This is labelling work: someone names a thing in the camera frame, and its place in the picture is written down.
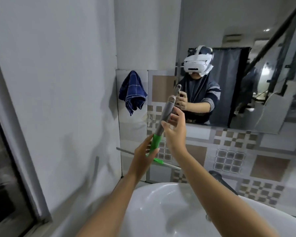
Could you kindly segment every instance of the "white vr headset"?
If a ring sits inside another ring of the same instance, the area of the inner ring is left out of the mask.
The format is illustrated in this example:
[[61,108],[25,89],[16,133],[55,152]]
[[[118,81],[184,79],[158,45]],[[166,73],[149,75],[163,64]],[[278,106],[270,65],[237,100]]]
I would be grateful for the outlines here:
[[190,55],[184,59],[184,71],[189,74],[193,72],[199,73],[201,76],[207,75],[213,66],[210,62],[213,59],[213,54],[200,54],[200,50],[203,46],[198,46],[194,55]]

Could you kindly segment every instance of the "person's left hand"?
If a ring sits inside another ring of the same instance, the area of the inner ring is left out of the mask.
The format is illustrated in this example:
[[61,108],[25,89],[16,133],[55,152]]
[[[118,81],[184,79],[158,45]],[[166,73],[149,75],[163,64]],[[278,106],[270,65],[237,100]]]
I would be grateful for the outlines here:
[[179,91],[180,95],[183,95],[183,97],[178,96],[175,100],[175,103],[177,104],[177,107],[179,107],[181,110],[186,111],[187,109],[187,94],[184,91]]
[[153,134],[148,136],[144,142],[135,149],[134,159],[132,160],[127,175],[135,175],[137,182],[139,182],[146,173],[156,154],[159,152],[159,148],[157,148],[146,156],[146,153],[149,153],[152,137]]

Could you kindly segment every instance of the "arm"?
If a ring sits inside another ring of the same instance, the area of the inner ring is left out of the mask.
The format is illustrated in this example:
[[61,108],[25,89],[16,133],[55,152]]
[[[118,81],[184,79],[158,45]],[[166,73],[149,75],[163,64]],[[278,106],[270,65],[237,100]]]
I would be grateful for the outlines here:
[[186,150],[184,113],[174,108],[169,123],[162,122],[171,154],[184,170],[198,200],[223,237],[278,237],[267,222],[240,197],[215,180]]
[[134,159],[126,176],[119,181],[109,198],[102,204],[95,215],[82,227],[76,237],[117,236],[124,215],[136,184],[146,173],[159,149],[155,149],[148,157],[150,140],[148,136],[135,149]]
[[177,97],[177,103],[181,110],[194,113],[208,113],[214,110],[220,99],[220,87],[217,83],[210,87],[200,103],[190,103],[187,101],[187,94],[185,92],[180,91],[180,94],[183,96]]

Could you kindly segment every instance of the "dark curtain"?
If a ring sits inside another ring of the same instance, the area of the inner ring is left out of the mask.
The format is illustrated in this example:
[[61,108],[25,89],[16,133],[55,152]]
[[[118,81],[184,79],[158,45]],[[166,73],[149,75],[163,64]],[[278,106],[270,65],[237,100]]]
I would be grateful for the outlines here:
[[209,75],[220,85],[220,101],[210,116],[211,126],[229,127],[250,48],[213,48]]

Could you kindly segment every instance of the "green plastic part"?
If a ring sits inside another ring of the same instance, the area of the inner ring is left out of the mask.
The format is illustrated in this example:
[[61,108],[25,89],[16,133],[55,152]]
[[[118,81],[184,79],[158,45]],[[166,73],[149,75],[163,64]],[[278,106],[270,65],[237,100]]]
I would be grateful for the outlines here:
[[155,161],[159,164],[163,164],[163,160],[161,160],[161,159],[154,158],[153,161]]
[[159,147],[159,143],[161,141],[161,136],[160,135],[156,135],[154,134],[153,135],[153,138],[152,138],[152,142],[151,142],[151,146],[150,146],[150,153],[154,150],[154,149],[157,149]]

